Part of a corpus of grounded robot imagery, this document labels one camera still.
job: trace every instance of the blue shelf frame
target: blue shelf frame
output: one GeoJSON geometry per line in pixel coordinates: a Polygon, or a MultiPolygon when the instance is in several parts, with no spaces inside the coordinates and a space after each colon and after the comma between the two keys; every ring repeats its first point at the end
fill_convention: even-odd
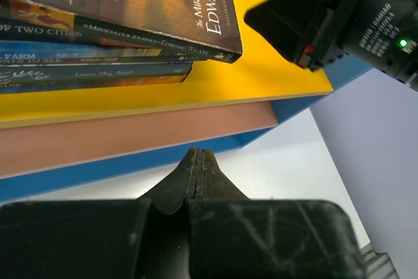
{"type": "MultiPolygon", "coordinates": [[[[345,56],[332,65],[325,67],[324,71],[334,90],[337,90],[370,69],[371,67],[367,63],[353,56],[345,56]]],[[[279,123],[282,124],[324,97],[280,99],[270,103],[279,123]]],[[[250,131],[217,139],[203,140],[2,179],[0,180],[0,202],[175,163],[181,160],[190,147],[211,149],[215,153],[234,150],[248,145],[272,129],[250,131]]]]}

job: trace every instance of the gray wall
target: gray wall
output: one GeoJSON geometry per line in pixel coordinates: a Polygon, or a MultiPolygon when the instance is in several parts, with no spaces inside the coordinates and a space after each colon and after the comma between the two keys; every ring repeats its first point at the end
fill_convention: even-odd
{"type": "Polygon", "coordinates": [[[374,249],[418,278],[418,92],[374,69],[312,112],[374,249]]]}

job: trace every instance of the green led indicator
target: green led indicator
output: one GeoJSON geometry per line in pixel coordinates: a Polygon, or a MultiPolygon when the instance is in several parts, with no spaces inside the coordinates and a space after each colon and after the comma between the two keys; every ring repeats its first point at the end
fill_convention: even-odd
{"type": "Polygon", "coordinates": [[[407,44],[408,44],[408,42],[407,42],[406,40],[404,40],[404,39],[402,39],[402,40],[399,42],[399,45],[400,45],[401,47],[405,47],[407,44]]]}

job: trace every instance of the yellow surface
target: yellow surface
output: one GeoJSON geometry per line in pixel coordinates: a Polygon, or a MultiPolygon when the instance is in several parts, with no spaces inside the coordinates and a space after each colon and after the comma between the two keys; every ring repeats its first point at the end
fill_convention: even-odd
{"type": "Polygon", "coordinates": [[[323,71],[311,73],[288,63],[244,23],[247,9],[262,1],[234,0],[244,47],[234,64],[196,62],[189,78],[179,84],[0,95],[0,129],[332,91],[323,71]]]}

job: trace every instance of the black camera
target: black camera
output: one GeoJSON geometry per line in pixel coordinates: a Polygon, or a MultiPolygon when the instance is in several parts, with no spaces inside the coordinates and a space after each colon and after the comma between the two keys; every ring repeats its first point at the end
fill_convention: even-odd
{"type": "Polygon", "coordinates": [[[245,22],[299,67],[352,54],[418,91],[418,0],[268,0],[245,22]]]}

